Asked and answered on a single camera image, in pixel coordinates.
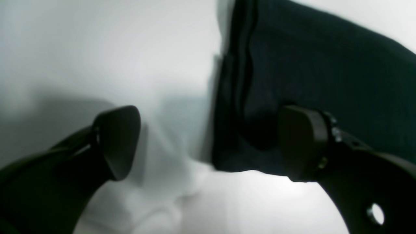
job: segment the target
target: white fabric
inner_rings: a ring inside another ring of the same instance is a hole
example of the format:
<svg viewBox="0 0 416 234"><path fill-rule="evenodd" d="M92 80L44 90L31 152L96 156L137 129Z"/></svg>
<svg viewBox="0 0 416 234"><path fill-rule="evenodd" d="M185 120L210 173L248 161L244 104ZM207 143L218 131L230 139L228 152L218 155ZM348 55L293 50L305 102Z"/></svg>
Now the white fabric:
<svg viewBox="0 0 416 234"><path fill-rule="evenodd" d="M412 0L297 0L416 51ZM209 116L227 0L0 2L0 167L132 104L145 130L130 176L107 183L76 234L347 233L315 183L224 173Z"/></svg>

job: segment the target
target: folded cloth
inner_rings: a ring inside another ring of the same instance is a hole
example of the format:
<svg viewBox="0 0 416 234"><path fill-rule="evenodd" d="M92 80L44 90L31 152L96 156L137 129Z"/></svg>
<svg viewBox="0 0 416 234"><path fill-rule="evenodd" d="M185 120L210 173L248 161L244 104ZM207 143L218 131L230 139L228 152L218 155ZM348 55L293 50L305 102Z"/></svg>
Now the folded cloth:
<svg viewBox="0 0 416 234"><path fill-rule="evenodd" d="M214 116L212 162L285 175L279 107L332 113L378 151L416 162L416 55L288 0L236 0Z"/></svg>

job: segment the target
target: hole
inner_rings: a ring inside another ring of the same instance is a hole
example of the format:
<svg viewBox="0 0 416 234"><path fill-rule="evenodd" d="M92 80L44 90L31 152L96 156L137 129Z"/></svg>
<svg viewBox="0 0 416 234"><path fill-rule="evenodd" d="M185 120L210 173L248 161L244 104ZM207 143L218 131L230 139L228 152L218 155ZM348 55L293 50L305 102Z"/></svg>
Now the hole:
<svg viewBox="0 0 416 234"><path fill-rule="evenodd" d="M374 224L377 224L378 226L384 224L384 212L377 203L373 203L371 207L367 209L367 215Z"/></svg>

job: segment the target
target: white surface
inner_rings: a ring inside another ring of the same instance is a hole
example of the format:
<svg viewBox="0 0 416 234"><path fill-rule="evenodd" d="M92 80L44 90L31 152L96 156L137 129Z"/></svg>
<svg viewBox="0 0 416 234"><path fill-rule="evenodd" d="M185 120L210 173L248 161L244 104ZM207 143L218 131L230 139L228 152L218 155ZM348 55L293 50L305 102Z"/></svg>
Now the white surface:
<svg viewBox="0 0 416 234"><path fill-rule="evenodd" d="M298 0L416 51L414 2ZM75 233L347 233L314 183L212 172L202 158L228 1L0 2L0 167L136 105L147 155L90 202Z"/></svg>

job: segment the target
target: black fabric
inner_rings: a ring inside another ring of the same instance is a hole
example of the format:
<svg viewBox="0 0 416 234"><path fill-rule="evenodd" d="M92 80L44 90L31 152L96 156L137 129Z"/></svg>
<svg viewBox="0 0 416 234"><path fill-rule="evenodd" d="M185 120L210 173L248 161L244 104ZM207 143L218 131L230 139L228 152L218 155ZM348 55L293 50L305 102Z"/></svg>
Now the black fabric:
<svg viewBox="0 0 416 234"><path fill-rule="evenodd" d="M336 16L287 0L236 0L214 117L216 169L285 175L277 112L298 104L416 162L416 55Z"/></svg>

